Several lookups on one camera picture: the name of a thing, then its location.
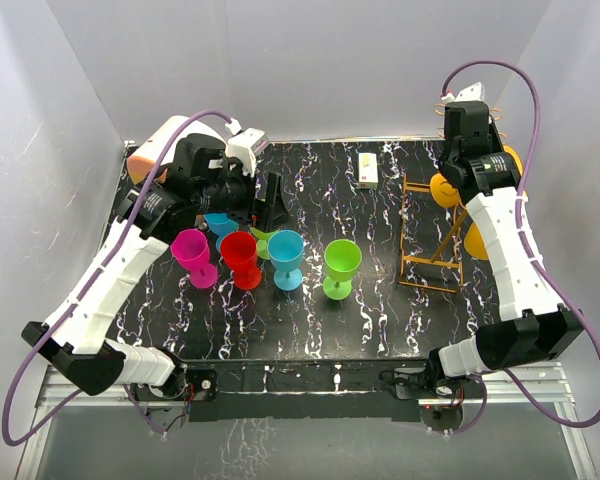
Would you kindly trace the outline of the pale green wine glass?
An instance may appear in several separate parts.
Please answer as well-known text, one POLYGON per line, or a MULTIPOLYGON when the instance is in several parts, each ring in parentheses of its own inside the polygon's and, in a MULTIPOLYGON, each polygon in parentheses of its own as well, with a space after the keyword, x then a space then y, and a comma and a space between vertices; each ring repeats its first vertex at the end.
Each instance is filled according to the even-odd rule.
POLYGON ((277 230, 270 231, 270 232, 263 232, 261 230, 258 230, 255 227, 251 226, 250 232, 256 239, 256 250, 257 250, 258 257, 261 259, 264 259, 264 260, 269 260, 270 259, 270 255, 268 252, 269 240, 271 239, 271 237, 273 235, 275 235, 277 233, 277 230))

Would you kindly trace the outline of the light blue wine glass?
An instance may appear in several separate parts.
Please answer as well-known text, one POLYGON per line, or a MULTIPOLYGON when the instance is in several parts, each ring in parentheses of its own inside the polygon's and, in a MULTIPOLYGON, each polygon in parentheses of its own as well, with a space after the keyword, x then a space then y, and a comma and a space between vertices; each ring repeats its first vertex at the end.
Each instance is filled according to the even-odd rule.
POLYGON ((303 281, 300 269, 304 257, 304 241, 293 230, 280 230, 269 240, 269 260, 274 267, 274 283, 284 291, 298 288, 303 281))

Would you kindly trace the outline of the red wine glass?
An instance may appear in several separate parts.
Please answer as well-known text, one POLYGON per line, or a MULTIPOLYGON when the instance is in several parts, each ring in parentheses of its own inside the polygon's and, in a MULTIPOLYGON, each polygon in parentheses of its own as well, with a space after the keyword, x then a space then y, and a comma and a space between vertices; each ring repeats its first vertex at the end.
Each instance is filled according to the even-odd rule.
POLYGON ((248 291, 260 284, 262 273, 257 265, 257 243, 251 234, 244 231, 228 234, 221 243, 220 253, 237 288, 248 291))

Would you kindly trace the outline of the dark blue wine glass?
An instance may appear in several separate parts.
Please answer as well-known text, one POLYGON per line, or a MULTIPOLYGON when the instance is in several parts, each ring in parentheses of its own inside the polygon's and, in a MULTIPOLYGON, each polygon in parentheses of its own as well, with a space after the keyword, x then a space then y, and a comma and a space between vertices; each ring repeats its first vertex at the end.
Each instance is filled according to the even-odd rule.
POLYGON ((232 220, 226 213, 212 213, 204 216, 209 230, 217 236, 216 250, 221 250, 224 238, 239 229, 237 222, 232 220))

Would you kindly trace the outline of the yellow wine glass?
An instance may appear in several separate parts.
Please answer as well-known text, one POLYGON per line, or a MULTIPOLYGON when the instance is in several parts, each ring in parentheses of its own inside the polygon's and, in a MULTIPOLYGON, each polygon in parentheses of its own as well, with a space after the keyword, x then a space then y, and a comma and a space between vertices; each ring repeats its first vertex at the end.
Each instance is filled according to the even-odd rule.
MULTIPOLYGON (((504 152, 510 155, 519 174, 523 173, 523 165, 517 152, 510 146, 504 146, 504 152)), ((433 199, 443 208, 463 208, 465 203, 461 199, 459 190, 442 175, 441 171, 435 173, 429 182, 429 189, 433 199)))
POLYGON ((518 194, 514 187, 496 189, 491 195, 478 193, 466 205, 471 225, 464 247, 473 257, 504 263, 529 262, 528 252, 520 233, 528 227, 525 220, 526 193, 518 194))

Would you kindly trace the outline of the magenta wine glass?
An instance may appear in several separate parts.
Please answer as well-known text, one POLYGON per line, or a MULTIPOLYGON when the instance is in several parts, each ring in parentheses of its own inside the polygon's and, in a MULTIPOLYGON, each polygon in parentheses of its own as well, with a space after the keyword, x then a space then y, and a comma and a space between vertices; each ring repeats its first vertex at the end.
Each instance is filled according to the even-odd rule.
POLYGON ((189 272, 191 284, 197 289, 212 287, 218 279, 217 267, 210 263, 210 249, 204 233, 197 229, 181 231, 170 246, 177 263, 189 272))

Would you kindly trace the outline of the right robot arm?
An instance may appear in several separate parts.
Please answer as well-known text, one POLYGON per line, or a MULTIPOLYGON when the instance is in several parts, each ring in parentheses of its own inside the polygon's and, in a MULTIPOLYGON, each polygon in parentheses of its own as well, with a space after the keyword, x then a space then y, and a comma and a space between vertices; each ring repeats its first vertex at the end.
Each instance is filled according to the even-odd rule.
POLYGON ((583 328, 556 291, 535 270, 539 255, 526 252, 518 220, 521 172, 504 150, 488 106, 479 100, 450 102, 444 114, 439 171, 460 196, 477 227, 495 278, 500 320, 469 339, 430 352, 420 385, 440 397, 462 378, 557 359, 583 328))

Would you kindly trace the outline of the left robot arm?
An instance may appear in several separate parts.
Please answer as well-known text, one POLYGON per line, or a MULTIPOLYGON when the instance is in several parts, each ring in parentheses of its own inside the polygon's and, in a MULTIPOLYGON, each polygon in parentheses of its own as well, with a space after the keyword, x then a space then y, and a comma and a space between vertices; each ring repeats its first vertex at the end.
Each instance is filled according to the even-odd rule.
POLYGON ((28 323, 23 339, 90 396, 123 384, 152 386, 166 399, 180 396, 187 376, 176 355, 121 344, 107 331, 139 280, 197 215, 225 213, 263 231, 288 220, 280 175, 269 174, 265 199, 256 196, 256 157, 267 143, 254 128, 227 141, 201 133, 169 140, 172 161, 158 159, 129 191, 65 306, 43 322, 28 323))

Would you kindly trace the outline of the small white box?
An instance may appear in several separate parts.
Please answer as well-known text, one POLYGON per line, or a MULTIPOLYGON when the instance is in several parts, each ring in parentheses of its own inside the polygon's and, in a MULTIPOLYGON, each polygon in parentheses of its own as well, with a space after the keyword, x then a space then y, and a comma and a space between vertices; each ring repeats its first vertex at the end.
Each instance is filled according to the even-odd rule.
POLYGON ((376 189, 379 181, 377 155, 364 152, 358 154, 358 188, 376 189))

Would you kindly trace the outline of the white cylindrical drum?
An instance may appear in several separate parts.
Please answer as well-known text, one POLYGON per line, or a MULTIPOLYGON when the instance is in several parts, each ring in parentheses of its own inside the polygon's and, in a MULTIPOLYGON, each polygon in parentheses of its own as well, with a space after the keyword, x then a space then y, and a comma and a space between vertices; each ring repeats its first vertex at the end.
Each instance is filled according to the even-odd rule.
MULTIPOLYGON (((128 157, 126 168, 134 187, 143 185, 167 141, 186 120, 184 115, 169 117, 128 157)), ((191 122, 169 147, 154 181, 180 189, 187 183, 205 182, 218 174, 225 148, 218 132, 200 120, 191 122)))

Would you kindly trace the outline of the black front base bar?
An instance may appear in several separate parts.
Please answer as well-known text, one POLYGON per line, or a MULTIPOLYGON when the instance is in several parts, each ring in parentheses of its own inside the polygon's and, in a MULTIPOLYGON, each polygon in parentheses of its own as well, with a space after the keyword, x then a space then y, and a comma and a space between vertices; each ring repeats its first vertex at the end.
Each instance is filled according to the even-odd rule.
POLYGON ((180 375, 191 422, 234 419, 420 420, 431 392, 419 359, 191 361, 180 375))

